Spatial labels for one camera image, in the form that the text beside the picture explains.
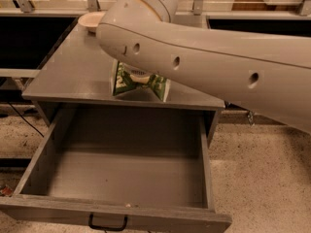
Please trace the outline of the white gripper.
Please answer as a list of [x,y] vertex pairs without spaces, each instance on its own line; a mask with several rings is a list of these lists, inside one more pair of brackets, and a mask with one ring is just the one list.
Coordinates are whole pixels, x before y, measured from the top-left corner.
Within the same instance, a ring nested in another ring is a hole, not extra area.
[[131,79],[136,83],[146,84],[149,82],[150,76],[152,75],[152,73],[150,72],[146,72],[144,70],[127,64],[124,65],[124,70],[131,76]]

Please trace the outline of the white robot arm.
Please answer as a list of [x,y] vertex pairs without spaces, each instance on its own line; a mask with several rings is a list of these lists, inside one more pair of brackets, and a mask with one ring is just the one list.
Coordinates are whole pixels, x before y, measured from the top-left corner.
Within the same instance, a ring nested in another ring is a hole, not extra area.
[[96,29],[115,59],[311,133],[311,39],[173,23],[178,0],[117,0]]

